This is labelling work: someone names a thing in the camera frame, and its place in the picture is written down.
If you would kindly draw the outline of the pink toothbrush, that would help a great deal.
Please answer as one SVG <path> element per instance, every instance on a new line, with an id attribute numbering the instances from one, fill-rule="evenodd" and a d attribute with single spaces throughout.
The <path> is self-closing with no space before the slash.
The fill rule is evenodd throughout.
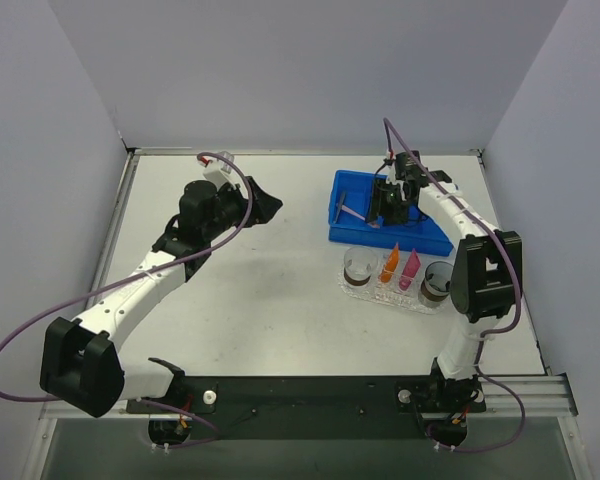
<path id="1" fill-rule="evenodd" d="M 361 215 L 360 213 L 356 212 L 355 210 L 349 208 L 346 205 L 343 206 L 341 215 L 343 213 L 346 213 L 346 214 L 348 214 L 348 215 L 350 215 L 350 216 L 352 216 L 352 217 L 354 217 L 354 218 L 356 218 L 358 220 L 361 220 L 363 223 L 365 223 L 366 225 L 370 226 L 371 228 L 374 228 L 374 229 L 379 229 L 380 228 L 380 225 L 377 222 L 367 221 L 366 218 L 363 215 Z"/>

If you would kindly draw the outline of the grey toothbrush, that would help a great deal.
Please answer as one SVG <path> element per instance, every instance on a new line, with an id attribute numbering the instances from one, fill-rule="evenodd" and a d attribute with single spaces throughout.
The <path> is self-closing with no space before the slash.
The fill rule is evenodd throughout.
<path id="1" fill-rule="evenodd" d="M 335 209 L 335 214 L 334 214 L 334 218 L 333 218 L 333 222 L 334 224 L 336 224 L 339 220 L 339 217 L 341 215 L 343 206 L 344 206 L 344 202 L 346 199 L 346 191 L 342 191 L 338 197 L 337 203 L 336 203 L 336 209 Z"/>

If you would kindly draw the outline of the orange toothpaste tube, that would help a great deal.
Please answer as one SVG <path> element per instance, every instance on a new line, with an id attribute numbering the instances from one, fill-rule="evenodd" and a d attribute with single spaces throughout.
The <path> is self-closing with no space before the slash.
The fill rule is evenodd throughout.
<path id="1" fill-rule="evenodd" d="M 395 270 L 399 264 L 400 261 L 400 249 L 399 249 L 399 244 L 396 243 L 395 246 L 393 247 L 393 249 L 391 250 L 390 254 L 388 255 L 382 269 L 381 272 L 379 274 L 379 280 L 386 284 L 388 282 L 391 281 Z"/>

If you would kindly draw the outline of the pink toothpaste tube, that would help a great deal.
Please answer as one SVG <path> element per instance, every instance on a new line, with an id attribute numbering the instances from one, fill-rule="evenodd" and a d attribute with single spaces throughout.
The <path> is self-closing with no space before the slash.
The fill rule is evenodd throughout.
<path id="1" fill-rule="evenodd" d="M 407 258 L 402 273 L 398 280 L 398 288 L 401 292 L 406 292 L 416 279 L 421 268 L 421 260 L 418 252 L 413 249 Z"/>

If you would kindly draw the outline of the clear cup brown band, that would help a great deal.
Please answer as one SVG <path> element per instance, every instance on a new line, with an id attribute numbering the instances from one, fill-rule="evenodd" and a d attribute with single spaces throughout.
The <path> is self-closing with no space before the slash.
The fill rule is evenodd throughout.
<path id="1" fill-rule="evenodd" d="M 349 248 L 343 258 L 344 280 L 354 287 L 366 285 L 378 266 L 377 254 L 362 246 Z"/>

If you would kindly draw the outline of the clear textured acrylic stand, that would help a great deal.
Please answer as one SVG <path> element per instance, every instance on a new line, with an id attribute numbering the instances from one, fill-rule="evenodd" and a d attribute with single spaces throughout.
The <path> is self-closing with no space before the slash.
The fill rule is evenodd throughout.
<path id="1" fill-rule="evenodd" d="M 381 302 L 396 305 L 404 308 L 415 309 L 419 305 L 418 291 L 419 284 L 422 280 L 422 260 L 421 268 L 416 276 L 416 279 L 411 284 L 410 288 L 406 292 L 401 292 L 398 288 L 398 280 L 402 273 L 403 267 L 407 260 L 407 257 L 400 257 L 399 264 L 395 270 L 395 273 L 390 282 L 384 284 L 379 280 L 379 274 L 388 256 L 383 258 L 381 262 L 380 270 L 378 273 L 377 281 L 375 283 L 375 298 Z"/>

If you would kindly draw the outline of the blue tinted cup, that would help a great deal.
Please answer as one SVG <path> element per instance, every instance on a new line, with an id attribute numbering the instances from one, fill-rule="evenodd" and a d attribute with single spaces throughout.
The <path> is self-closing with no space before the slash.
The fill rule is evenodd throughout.
<path id="1" fill-rule="evenodd" d="M 427 307 L 442 304 L 450 295 L 453 265 L 444 261 L 430 263 L 420 284 L 419 300 Z"/>

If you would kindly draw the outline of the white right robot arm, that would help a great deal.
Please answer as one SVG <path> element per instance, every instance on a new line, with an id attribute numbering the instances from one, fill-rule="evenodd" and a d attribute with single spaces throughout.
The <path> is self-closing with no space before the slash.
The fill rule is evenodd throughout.
<path id="1" fill-rule="evenodd" d="M 429 398 L 439 407 L 464 405 L 478 389 L 487 337 L 500 333 L 497 325 L 508 313 L 521 314 L 521 238 L 487 222 L 444 171 L 428 170 L 417 156 L 388 153 L 382 167 L 388 174 L 372 180 L 367 222 L 405 226 L 417 210 L 456 251 L 449 293 L 460 318 L 433 361 Z"/>

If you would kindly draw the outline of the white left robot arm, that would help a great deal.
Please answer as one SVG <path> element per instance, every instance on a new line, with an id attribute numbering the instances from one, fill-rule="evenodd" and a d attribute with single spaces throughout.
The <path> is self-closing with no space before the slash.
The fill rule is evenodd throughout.
<path id="1" fill-rule="evenodd" d="M 140 322 L 197 273 L 217 237 L 238 226 L 266 224 L 282 208 L 253 178 L 247 184 L 250 198 L 229 183 L 187 184 L 178 213 L 125 284 L 74 319 L 59 317 L 47 327 L 40 372 L 45 392 L 95 418 L 119 400 L 150 398 L 167 412 L 182 405 L 182 369 L 155 357 L 125 365 L 119 351 Z"/>

